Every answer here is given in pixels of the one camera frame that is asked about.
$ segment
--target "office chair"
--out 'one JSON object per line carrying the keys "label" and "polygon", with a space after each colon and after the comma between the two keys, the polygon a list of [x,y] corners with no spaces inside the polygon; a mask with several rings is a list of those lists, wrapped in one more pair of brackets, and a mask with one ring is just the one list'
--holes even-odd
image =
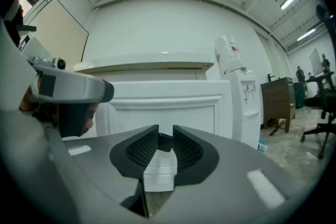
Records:
{"label": "office chair", "polygon": [[[303,133],[301,142],[304,142],[305,135],[327,133],[323,142],[322,149],[318,155],[318,159],[323,159],[324,148],[327,144],[329,133],[336,134],[336,124],[332,124],[332,121],[336,118],[336,91],[331,80],[331,75],[334,72],[329,72],[319,77],[315,77],[307,80],[307,82],[317,82],[319,87],[319,93],[312,98],[307,98],[304,102],[306,106],[314,109],[322,109],[321,118],[325,119],[325,115],[328,112],[328,123],[318,123],[317,128],[309,130]],[[324,89],[322,81],[326,79],[330,85],[330,89]]]}

